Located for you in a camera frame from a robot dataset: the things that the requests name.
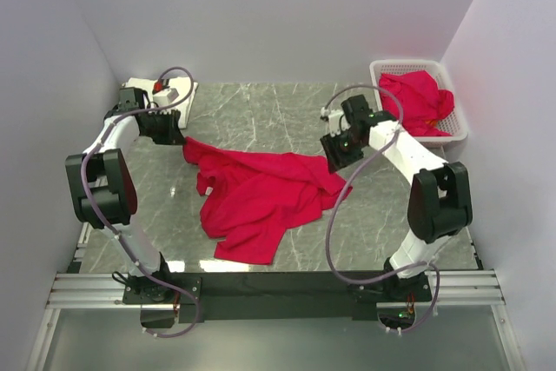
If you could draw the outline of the red t-shirt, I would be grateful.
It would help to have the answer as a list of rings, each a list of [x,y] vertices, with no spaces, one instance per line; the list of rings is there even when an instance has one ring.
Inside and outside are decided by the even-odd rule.
[[[182,152],[198,168],[201,225],[220,260],[271,264],[286,231],[320,219],[347,187],[323,156],[218,149],[192,137]]]

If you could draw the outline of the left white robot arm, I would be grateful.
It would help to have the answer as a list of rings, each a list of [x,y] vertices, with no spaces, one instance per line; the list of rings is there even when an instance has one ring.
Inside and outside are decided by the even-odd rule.
[[[123,87],[103,128],[82,153],[68,156],[65,169],[76,217],[102,231],[128,263],[128,273],[113,273],[133,295],[162,303],[174,294],[169,267],[135,221],[138,200],[125,154],[143,136],[159,145],[183,145],[179,128],[182,103],[174,88],[156,83],[152,93]]]

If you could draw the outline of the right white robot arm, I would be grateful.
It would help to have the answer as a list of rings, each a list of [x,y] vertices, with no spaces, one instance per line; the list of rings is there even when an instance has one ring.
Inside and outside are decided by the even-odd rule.
[[[429,151],[404,130],[400,116],[372,110],[362,95],[349,97],[339,110],[325,105],[321,120],[328,124],[328,134],[321,138],[321,145],[330,172],[357,162],[360,166],[354,173],[359,175],[370,163],[362,152],[368,146],[388,159],[410,186],[409,230],[385,261],[383,272],[374,278],[352,279],[330,266],[333,274],[350,286],[379,286],[388,299],[399,301],[416,289],[448,241],[471,223],[467,168]]]

